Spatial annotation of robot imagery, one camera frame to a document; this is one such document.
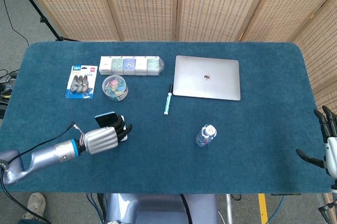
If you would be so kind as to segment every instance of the yellow tape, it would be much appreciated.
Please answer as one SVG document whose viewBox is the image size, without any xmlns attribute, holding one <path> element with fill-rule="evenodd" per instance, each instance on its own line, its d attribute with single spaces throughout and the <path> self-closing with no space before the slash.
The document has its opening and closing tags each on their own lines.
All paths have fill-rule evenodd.
<svg viewBox="0 0 337 224">
<path fill-rule="evenodd" d="M 261 223 L 266 224 L 268 222 L 268 214 L 264 194 L 259 194 L 259 205 L 260 205 Z"/>
</svg>

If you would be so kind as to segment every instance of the round plastic container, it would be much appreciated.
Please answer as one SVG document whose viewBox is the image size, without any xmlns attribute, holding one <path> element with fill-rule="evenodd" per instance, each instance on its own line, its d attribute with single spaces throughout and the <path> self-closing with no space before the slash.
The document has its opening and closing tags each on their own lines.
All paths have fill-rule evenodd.
<svg viewBox="0 0 337 224">
<path fill-rule="evenodd" d="M 128 93 L 126 82 L 119 75 L 108 76 L 102 83 L 102 90 L 113 101 L 125 99 Z"/>
</svg>

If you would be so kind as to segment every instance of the metal pole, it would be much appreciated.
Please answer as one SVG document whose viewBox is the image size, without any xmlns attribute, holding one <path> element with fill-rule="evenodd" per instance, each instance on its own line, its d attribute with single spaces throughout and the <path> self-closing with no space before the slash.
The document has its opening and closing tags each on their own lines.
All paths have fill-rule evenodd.
<svg viewBox="0 0 337 224">
<path fill-rule="evenodd" d="M 53 28 L 53 26 L 49 23 L 48 19 L 44 16 L 44 14 L 41 12 L 41 10 L 38 8 L 38 6 L 35 4 L 34 0 L 29 0 L 29 2 L 33 5 L 33 7 L 35 8 L 35 10 L 38 12 L 38 14 L 40 15 L 40 22 L 41 23 L 45 23 L 48 28 L 51 30 L 51 32 L 54 34 L 54 36 L 56 37 L 57 41 L 63 41 L 63 37 L 59 36 L 58 33 L 56 32 L 56 30 Z"/>
<path fill-rule="evenodd" d="M 230 194 L 226 194 L 226 204 L 227 204 L 227 224 L 233 224 L 232 204 Z"/>
</svg>

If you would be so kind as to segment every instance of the woven panel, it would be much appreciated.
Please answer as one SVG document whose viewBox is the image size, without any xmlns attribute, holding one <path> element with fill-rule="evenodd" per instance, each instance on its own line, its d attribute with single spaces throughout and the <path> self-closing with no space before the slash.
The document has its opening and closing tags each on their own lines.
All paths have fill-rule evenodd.
<svg viewBox="0 0 337 224">
<path fill-rule="evenodd" d="M 174 0 L 108 1 L 124 40 L 172 39 Z"/>
<path fill-rule="evenodd" d="M 68 38 L 119 40 L 106 0 L 38 1 Z"/>
<path fill-rule="evenodd" d="M 319 111 L 323 112 L 322 106 L 325 105 L 337 113 L 337 88 L 321 96 L 315 95 L 315 100 Z"/>
<path fill-rule="evenodd" d="M 287 41 L 323 0 L 265 0 L 244 40 Z"/>
<path fill-rule="evenodd" d="M 179 39 L 233 41 L 254 0 L 182 0 Z"/>
<path fill-rule="evenodd" d="M 295 40 L 303 53 L 312 88 L 337 76 L 337 0 L 323 7 Z"/>
</svg>

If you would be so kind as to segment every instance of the blue ring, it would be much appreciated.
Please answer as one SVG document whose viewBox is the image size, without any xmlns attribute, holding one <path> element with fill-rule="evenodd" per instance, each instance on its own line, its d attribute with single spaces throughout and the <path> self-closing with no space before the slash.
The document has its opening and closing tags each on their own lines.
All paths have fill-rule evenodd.
<svg viewBox="0 0 337 224">
<path fill-rule="evenodd" d="M 77 151 L 77 146 L 76 146 L 76 143 L 75 143 L 74 138 L 71 139 L 71 141 L 72 141 L 72 144 L 73 144 L 73 147 L 74 147 L 75 156 L 76 156 L 76 157 L 79 157 L 79 154 L 78 154 L 78 151 Z"/>
</svg>

